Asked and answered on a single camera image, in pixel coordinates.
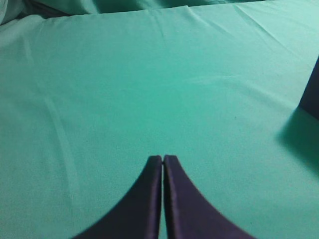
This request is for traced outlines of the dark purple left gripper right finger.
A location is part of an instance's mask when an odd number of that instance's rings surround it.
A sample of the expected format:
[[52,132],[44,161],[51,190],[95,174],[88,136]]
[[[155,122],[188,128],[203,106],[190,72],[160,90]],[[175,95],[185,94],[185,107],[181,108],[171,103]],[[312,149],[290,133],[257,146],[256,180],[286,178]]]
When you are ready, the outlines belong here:
[[166,155],[164,212],[169,239],[252,239],[200,193],[182,168],[178,157]]

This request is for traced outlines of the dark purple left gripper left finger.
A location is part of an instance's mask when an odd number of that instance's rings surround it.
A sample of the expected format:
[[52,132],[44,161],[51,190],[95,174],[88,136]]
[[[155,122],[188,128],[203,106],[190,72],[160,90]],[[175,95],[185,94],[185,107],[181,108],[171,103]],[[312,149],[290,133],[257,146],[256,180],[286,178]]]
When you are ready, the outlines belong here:
[[157,239],[161,216],[160,156],[150,156],[124,197],[76,239]]

